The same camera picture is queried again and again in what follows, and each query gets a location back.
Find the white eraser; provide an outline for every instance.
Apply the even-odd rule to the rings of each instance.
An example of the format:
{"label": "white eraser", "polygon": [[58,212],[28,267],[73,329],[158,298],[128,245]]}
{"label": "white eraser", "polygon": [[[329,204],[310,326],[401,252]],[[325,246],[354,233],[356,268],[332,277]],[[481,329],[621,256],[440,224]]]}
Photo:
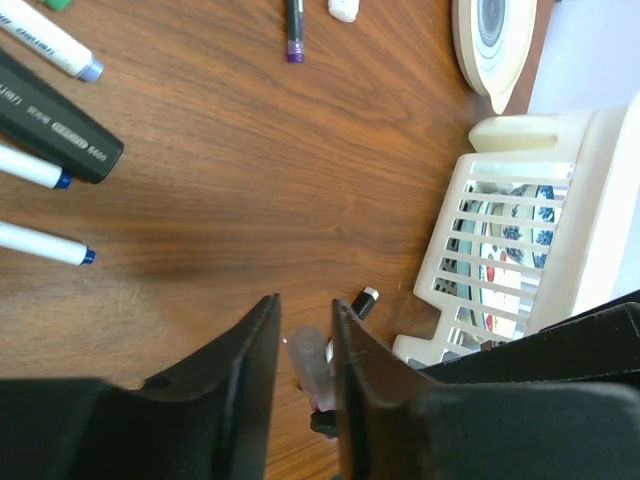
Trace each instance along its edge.
{"label": "white eraser", "polygon": [[359,7],[360,0],[329,0],[329,13],[341,22],[355,21]]}

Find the wooden table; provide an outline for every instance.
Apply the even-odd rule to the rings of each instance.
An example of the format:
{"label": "wooden table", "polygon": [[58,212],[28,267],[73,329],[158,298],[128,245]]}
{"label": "wooden table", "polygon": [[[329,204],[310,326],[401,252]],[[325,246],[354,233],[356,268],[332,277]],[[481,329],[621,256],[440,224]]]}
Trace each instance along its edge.
{"label": "wooden table", "polygon": [[[384,342],[428,336],[413,282],[466,134],[489,115],[458,69],[450,3],[366,0],[347,25],[307,2],[307,60],[287,65],[282,0],[77,0],[47,14],[105,64],[88,85],[3,36],[126,151],[97,186],[0,178],[2,220],[98,252],[70,267],[0,251],[0,375],[135,387],[271,292],[284,337],[328,333],[330,300],[365,285]],[[526,110],[552,3],[510,112]],[[309,413],[283,349],[267,478],[337,472]]]}

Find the blue marker cap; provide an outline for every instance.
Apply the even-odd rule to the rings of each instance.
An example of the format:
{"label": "blue marker cap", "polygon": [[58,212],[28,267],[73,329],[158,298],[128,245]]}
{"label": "blue marker cap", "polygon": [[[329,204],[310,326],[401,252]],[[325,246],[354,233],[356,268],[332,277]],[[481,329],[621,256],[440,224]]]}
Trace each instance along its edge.
{"label": "blue marker cap", "polygon": [[66,190],[71,185],[71,180],[73,177],[70,173],[65,172],[64,170],[60,173],[60,178],[58,179],[58,183],[56,183],[53,188],[57,188],[60,190]]}
{"label": "blue marker cap", "polygon": [[84,254],[84,260],[80,265],[91,265],[93,261],[96,259],[96,252],[87,248],[87,253]]}
{"label": "blue marker cap", "polygon": [[96,57],[91,57],[91,63],[84,67],[78,78],[84,82],[95,82],[102,75],[103,70],[104,65]]}

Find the dish rack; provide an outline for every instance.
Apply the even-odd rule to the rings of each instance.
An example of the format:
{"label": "dish rack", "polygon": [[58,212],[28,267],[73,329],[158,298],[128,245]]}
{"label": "dish rack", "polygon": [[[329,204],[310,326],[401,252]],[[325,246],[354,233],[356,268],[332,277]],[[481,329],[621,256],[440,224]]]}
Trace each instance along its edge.
{"label": "dish rack", "polygon": [[640,96],[628,106],[490,118],[469,134],[414,294],[431,340],[394,353],[432,365],[509,342],[611,299],[640,183]]}

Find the white wall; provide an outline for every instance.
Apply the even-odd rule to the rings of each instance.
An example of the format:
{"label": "white wall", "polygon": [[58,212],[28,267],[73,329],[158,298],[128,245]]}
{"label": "white wall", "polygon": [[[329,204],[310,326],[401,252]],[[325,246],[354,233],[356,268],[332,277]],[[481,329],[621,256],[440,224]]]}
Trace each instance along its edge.
{"label": "white wall", "polygon": [[[529,111],[611,107],[628,103],[637,92],[640,0],[562,0],[556,4]],[[614,297],[638,289],[640,196]]]}

